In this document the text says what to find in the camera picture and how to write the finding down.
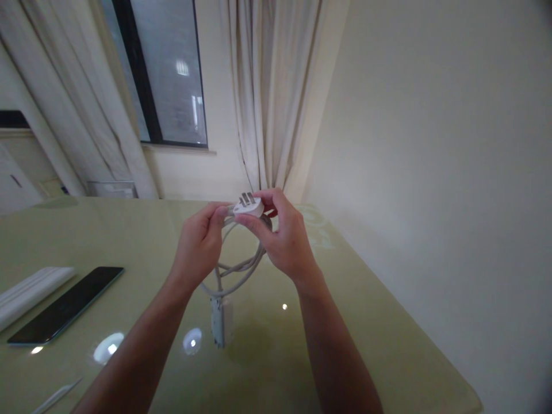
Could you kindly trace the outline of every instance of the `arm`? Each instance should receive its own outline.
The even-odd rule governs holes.
[[[225,205],[184,222],[167,280],[73,413],[148,412],[191,294],[219,259]]]
[[[297,288],[305,326],[306,344],[320,405],[324,412],[382,413],[377,390],[332,299],[315,262],[303,217],[282,190],[254,193],[261,197],[269,217],[278,215],[279,229],[270,232],[252,216],[236,221],[255,234],[273,264]]]

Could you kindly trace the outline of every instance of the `left hand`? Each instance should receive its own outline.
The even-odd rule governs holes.
[[[168,280],[184,288],[187,294],[192,294],[218,264],[228,205],[209,203],[184,221]]]

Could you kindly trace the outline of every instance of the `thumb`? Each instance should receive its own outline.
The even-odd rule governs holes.
[[[249,214],[239,214],[235,218],[236,223],[239,223],[249,229],[260,240],[260,243],[266,248],[273,240],[274,234],[266,225],[257,217]]]
[[[217,208],[211,218],[209,219],[209,229],[207,230],[207,237],[221,237],[221,231],[224,226],[224,219],[228,215],[227,207]]]

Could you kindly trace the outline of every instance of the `white power adapter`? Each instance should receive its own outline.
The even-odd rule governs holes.
[[[242,193],[240,202],[232,208],[232,214],[250,214],[255,217],[260,217],[265,211],[265,205],[260,200],[260,197],[253,197],[251,193]]]
[[[242,193],[240,197],[240,202],[234,206],[228,207],[228,215],[230,216],[224,221],[224,225],[228,225],[234,221],[234,217],[239,214],[250,214],[255,217],[259,217],[267,225],[269,229],[272,230],[272,222],[267,216],[263,216],[265,206],[261,201],[260,197],[253,197],[251,193]],[[226,240],[226,237],[230,231],[237,225],[234,223],[233,227],[226,232],[223,237]],[[236,266],[226,266],[222,263],[219,263],[215,268],[214,273],[217,277],[218,291],[213,291],[207,288],[204,283],[201,284],[202,289],[210,296],[211,302],[211,333],[214,337],[214,343],[218,348],[224,348],[226,345],[230,344],[233,339],[233,310],[232,310],[232,301],[230,293],[234,292],[239,288],[245,281],[251,276],[253,271],[256,269],[259,264],[262,256],[265,254],[265,249],[259,244],[255,256],[249,260],[245,260],[237,264]],[[248,271],[247,274],[239,281],[234,287],[223,290],[222,286],[222,277],[235,272],[235,271]]]
[[[230,296],[211,297],[211,333],[214,344],[224,348],[234,338],[233,309]]]

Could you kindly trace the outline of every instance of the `window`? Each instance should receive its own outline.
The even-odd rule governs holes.
[[[140,140],[207,148],[193,0],[102,0]]]

